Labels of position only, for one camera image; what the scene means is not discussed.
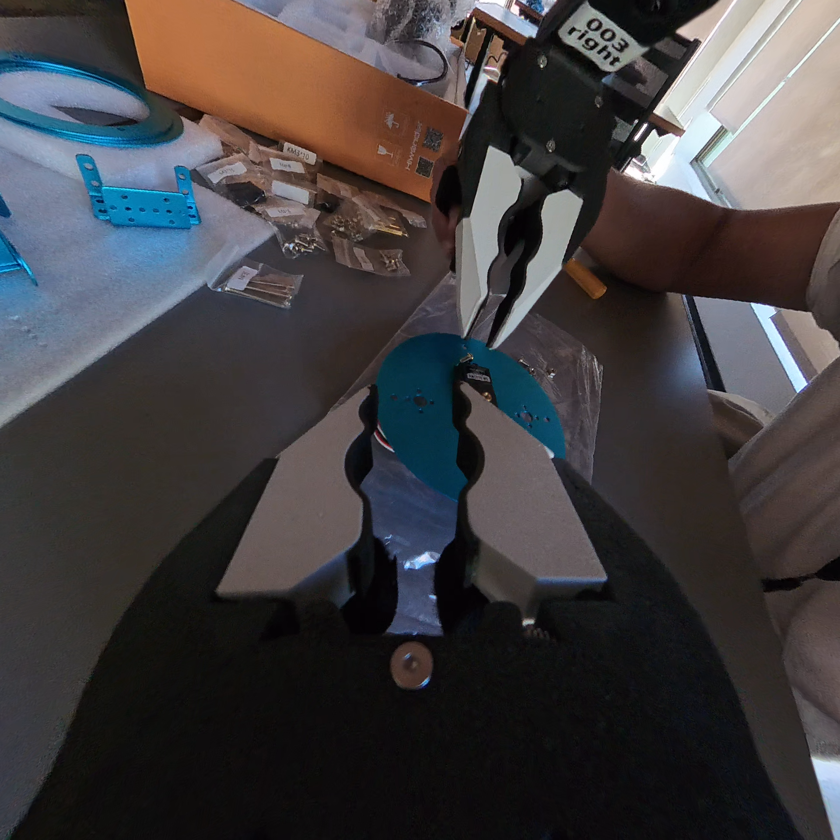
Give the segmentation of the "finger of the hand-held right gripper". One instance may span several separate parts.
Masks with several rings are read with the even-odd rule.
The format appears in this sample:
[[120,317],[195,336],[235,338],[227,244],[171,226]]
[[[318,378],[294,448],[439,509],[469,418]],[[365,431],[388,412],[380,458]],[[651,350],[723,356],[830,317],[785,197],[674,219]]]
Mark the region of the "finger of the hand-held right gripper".
[[524,220],[522,249],[493,319],[489,348],[497,349],[507,340],[561,272],[582,206],[579,196],[562,190],[546,195],[519,214]]
[[[464,338],[472,332],[480,310],[489,300],[490,268],[501,251],[499,228],[521,189],[522,179],[510,155],[489,146],[473,205],[468,211],[463,200],[462,218],[456,228],[456,304]],[[527,312],[523,244],[515,253],[518,260],[511,269],[507,294],[497,308],[488,340],[506,340]]]

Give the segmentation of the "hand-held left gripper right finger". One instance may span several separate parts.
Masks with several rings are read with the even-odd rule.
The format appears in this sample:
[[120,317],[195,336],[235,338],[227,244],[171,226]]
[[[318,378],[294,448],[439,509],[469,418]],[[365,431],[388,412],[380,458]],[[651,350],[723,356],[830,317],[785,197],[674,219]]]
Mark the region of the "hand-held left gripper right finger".
[[599,592],[607,572],[546,447],[465,382],[457,430],[467,586],[528,621],[546,601]]

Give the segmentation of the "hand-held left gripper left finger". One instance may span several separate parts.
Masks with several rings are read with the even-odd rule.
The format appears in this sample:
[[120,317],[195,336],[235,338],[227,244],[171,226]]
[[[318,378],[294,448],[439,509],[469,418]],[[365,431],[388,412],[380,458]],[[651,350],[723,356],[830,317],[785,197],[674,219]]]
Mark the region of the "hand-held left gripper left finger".
[[375,577],[371,505],[375,389],[333,409],[278,456],[216,594],[336,606],[365,596]]

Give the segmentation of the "blue round metal plate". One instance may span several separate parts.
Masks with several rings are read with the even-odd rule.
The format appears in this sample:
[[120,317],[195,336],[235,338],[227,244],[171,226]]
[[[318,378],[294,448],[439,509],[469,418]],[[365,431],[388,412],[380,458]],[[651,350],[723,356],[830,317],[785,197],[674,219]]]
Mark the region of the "blue round metal plate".
[[467,353],[490,370],[497,407],[552,456],[566,455],[563,426],[548,394],[512,357],[456,333],[407,339],[388,353],[376,377],[378,424],[404,466],[454,501],[466,485],[456,463],[455,368]]

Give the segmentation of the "black servo motor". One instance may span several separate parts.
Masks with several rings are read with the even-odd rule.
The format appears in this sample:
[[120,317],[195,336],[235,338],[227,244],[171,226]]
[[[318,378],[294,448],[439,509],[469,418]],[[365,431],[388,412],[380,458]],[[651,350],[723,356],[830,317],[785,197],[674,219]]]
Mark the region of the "black servo motor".
[[498,406],[497,394],[490,370],[478,364],[475,360],[471,364],[456,365],[455,381],[471,387],[486,402]]

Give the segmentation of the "dark grey desk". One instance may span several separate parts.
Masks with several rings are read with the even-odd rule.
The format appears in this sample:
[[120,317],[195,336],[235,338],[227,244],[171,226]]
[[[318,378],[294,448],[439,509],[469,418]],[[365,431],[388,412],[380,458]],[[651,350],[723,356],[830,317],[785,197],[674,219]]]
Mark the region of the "dark grey desk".
[[[203,287],[2,429],[2,838],[155,566],[262,460],[321,419],[444,277],[306,275],[289,310]],[[667,563],[727,663],[804,837],[832,838],[681,297],[561,276],[537,311],[603,364],[592,484]]]

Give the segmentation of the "black metal rack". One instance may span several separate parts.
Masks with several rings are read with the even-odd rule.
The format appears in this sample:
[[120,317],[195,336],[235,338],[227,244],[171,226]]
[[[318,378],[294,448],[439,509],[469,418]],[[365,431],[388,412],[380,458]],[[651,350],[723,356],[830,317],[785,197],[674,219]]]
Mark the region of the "black metal rack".
[[659,112],[658,108],[699,47],[698,38],[669,36],[605,80],[612,92],[615,127],[610,152],[612,167],[618,172],[641,154],[651,133],[660,138],[679,138],[684,134],[678,118],[671,111]]

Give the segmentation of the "clear plastic bag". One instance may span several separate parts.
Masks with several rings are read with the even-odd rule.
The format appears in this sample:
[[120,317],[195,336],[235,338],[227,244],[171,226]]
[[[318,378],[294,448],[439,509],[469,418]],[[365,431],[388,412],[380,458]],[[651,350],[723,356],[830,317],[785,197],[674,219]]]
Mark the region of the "clear plastic bag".
[[[546,391],[563,426],[563,459],[590,480],[602,393],[602,366],[594,354],[534,312],[499,350],[531,363],[526,372]],[[547,367],[557,371],[553,380],[544,375]],[[457,501],[416,478],[389,446],[384,436],[374,443],[374,466],[363,482],[374,533],[396,561],[397,607],[387,631],[441,635],[434,564],[455,536]]]

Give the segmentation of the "pile of clear hardware bags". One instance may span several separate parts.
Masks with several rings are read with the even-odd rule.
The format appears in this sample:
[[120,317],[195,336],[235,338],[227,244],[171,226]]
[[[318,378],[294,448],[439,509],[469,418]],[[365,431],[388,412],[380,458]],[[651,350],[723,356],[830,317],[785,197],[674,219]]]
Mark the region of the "pile of clear hardware bags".
[[224,156],[197,172],[211,189],[268,223],[286,259],[332,256],[342,267],[388,279],[411,275],[399,245],[424,217],[381,195],[322,173],[319,157],[289,142],[258,143],[232,123],[205,114],[198,126],[216,135]]

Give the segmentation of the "bubble wrap bundle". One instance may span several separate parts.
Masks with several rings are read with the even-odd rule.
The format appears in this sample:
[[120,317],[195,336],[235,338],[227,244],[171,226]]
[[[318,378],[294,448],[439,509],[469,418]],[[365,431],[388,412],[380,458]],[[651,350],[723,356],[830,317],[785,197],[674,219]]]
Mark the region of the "bubble wrap bundle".
[[474,6],[462,1],[379,1],[366,29],[380,44],[404,40],[448,39]]

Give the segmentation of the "beige window blinds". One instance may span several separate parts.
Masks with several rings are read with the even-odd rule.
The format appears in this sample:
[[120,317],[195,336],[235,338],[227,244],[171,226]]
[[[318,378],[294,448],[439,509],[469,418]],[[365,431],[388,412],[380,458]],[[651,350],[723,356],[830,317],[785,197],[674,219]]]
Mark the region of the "beige window blinds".
[[731,207],[838,202],[838,2],[766,2],[687,103],[656,180]]

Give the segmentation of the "orange cardboard box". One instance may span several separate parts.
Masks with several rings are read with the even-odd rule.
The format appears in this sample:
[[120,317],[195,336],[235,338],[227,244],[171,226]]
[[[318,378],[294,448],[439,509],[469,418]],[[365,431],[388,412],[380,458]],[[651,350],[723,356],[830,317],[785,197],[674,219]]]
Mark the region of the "orange cardboard box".
[[238,2],[128,1],[145,86],[427,200],[467,111]]

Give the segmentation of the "white foam sheet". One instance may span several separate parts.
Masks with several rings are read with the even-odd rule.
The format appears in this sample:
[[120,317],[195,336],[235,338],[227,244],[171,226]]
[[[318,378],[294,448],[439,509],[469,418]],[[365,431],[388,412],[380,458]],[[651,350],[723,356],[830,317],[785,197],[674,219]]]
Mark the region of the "white foam sheet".
[[174,167],[219,138],[131,82],[76,62],[2,52],[2,230],[33,271],[2,276],[2,424],[23,413],[268,239],[270,228],[194,184],[202,223],[116,227],[93,216],[77,154],[104,184],[174,192]]

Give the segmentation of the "blue metal U bracket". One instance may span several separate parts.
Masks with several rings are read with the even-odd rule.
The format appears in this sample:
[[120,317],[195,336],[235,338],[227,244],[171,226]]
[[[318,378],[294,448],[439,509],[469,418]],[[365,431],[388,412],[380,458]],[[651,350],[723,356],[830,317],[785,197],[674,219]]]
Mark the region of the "blue metal U bracket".
[[176,189],[152,189],[106,185],[94,159],[77,154],[76,161],[91,202],[93,216],[116,227],[185,229],[202,223],[187,168],[174,167]]
[[23,271],[34,286],[38,285],[35,275],[28,263],[20,255],[8,236],[1,230],[1,275]]

